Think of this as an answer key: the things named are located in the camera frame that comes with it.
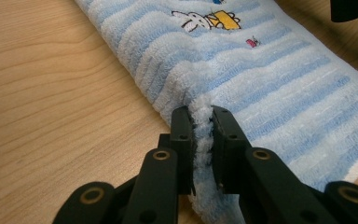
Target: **wooden table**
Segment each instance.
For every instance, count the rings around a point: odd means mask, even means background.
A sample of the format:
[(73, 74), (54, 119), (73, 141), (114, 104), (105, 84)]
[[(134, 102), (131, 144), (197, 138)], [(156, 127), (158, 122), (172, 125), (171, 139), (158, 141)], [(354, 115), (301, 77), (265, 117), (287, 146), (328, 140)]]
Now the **wooden table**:
[[(358, 20), (280, 2), (358, 68)], [(50, 223), (79, 186), (124, 183), (168, 132), (74, 1), (0, 1), (0, 223)], [(186, 197), (179, 222), (200, 223)]]

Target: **embroidered cartoon character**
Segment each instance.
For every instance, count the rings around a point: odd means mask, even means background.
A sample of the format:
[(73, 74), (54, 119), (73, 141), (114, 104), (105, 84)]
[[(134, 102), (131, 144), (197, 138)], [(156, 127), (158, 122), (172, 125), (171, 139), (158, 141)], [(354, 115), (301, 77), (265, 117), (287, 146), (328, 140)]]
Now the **embroidered cartoon character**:
[(251, 46), (252, 48), (255, 48), (257, 46), (260, 46), (260, 41), (258, 41), (254, 36), (253, 39), (247, 39), (246, 43)]
[(186, 19), (186, 22), (182, 24), (182, 28), (188, 32), (192, 32), (199, 26), (208, 30), (211, 30), (212, 27), (225, 30), (236, 30), (241, 28), (239, 24), (241, 20), (235, 17), (234, 13), (226, 13), (223, 10), (206, 16), (201, 16), (195, 12), (185, 14), (179, 11), (173, 11), (172, 14), (175, 17)]

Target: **towel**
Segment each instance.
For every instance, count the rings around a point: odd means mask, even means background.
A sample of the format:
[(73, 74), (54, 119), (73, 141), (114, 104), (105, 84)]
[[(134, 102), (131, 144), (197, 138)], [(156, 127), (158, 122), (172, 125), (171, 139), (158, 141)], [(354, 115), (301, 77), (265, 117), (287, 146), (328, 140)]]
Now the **towel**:
[(211, 105), (305, 184), (358, 177), (358, 72), (273, 1), (76, 2), (168, 124), (188, 106), (198, 144), (190, 200), (206, 223), (244, 222), (238, 195), (213, 180)]

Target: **black object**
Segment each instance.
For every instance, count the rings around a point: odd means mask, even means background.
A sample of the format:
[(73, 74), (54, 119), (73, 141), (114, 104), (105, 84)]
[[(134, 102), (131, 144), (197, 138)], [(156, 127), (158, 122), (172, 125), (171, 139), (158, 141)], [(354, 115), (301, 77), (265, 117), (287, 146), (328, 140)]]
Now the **black object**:
[(331, 21), (343, 22), (358, 18), (358, 0), (330, 0)]
[[(252, 147), (225, 108), (213, 107), (213, 175), (223, 193), (240, 194), (246, 223), (358, 223), (358, 186), (338, 181), (324, 192), (302, 184), (271, 150)], [(114, 189), (88, 183), (65, 202), (54, 224), (177, 223), (177, 195), (195, 194), (195, 143), (186, 107), (172, 113), (138, 176)]]

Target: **small embroidered flower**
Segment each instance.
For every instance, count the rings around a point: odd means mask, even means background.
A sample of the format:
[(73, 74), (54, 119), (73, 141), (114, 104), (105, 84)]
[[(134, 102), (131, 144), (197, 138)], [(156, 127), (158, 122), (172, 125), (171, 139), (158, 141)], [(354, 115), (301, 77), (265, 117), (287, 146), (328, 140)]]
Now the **small embroidered flower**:
[(253, 36), (253, 39), (247, 39), (246, 43), (252, 48), (255, 48), (255, 47), (261, 45), (260, 41), (258, 41), (254, 36)]

